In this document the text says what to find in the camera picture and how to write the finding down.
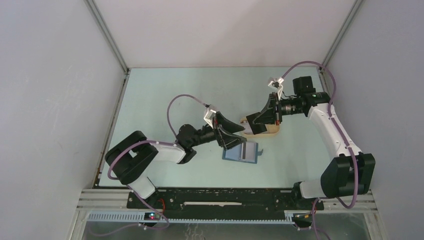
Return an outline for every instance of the glass panel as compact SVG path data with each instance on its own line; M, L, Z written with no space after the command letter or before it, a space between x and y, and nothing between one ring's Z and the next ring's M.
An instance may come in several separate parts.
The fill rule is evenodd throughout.
M332 240L371 240L364 215L360 213L318 214L316 225ZM315 233L297 231L288 224L172 223L165 230L129 227L113 234L97 237L128 225L123 222L88 222L84 240L315 240Z

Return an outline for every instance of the white wall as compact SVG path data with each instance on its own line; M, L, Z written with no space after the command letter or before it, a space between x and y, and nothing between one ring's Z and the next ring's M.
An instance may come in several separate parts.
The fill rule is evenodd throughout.
M64 239L123 72L83 0L0 3L0 239Z
M372 192L389 238L422 239L424 1L368 0L330 69L349 135L375 156Z
M322 61L355 0L96 0L129 67Z

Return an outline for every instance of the light blue table surface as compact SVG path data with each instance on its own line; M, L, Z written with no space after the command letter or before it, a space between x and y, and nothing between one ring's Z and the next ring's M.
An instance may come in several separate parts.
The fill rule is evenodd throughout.
M133 68L131 70L110 149L136 130L148 139L173 142L167 107L178 94L191 94L212 104L230 121L259 112L273 91L269 77L282 76L288 67ZM315 67L297 67L284 80L284 92L293 94L292 80L312 76L318 92L322 85ZM175 131L183 124L199 129L204 107L188 97L170 110ZM263 155L257 164L223 160L216 141L196 146L197 155L186 164L152 162L144 172L157 187L291 188L295 182L317 179L330 162L323 140L304 114L283 116L278 135L253 138ZM107 177L103 167L99 186L122 186Z

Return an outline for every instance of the black mounting plate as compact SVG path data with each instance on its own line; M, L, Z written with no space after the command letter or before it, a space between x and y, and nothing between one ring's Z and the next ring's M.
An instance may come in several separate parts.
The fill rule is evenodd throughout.
M302 205L292 198L291 188L180 188L160 187L157 198L165 202L165 216L171 219L198 220L281 220L285 210L310 211L314 199ZM240 205L192 205L187 202L231 202ZM152 203L162 209L161 201ZM147 209L133 192L128 195L128 209ZM318 210L324 205L318 203Z

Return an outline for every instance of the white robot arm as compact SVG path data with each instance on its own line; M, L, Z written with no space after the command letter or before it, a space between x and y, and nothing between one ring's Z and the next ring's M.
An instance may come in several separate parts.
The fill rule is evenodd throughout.
M284 99L281 98L283 81L281 78L271 80L268 85L277 88L277 92L269 94L268 102L261 112L246 117L253 134L266 131L265 124L279 125L282 116L305 114L315 125L329 156L333 158L320 179L295 183L295 195L303 199L353 195L353 159L356 159L358 166L357 193L367 193L375 159L370 153L364 154L349 137L336 115L334 106L329 106L329 95L326 92L316 92L312 78L304 76L293 80L295 96Z
M227 150L246 142L246 138L233 134L245 128L226 119L213 106L206 105L203 119L207 124L201 129L190 124L181 126L175 143L147 140L141 131L133 132L105 155L110 165L109 178L119 180L147 199L156 192L156 187L142 173L152 161L185 164L196 155L195 146L217 141Z

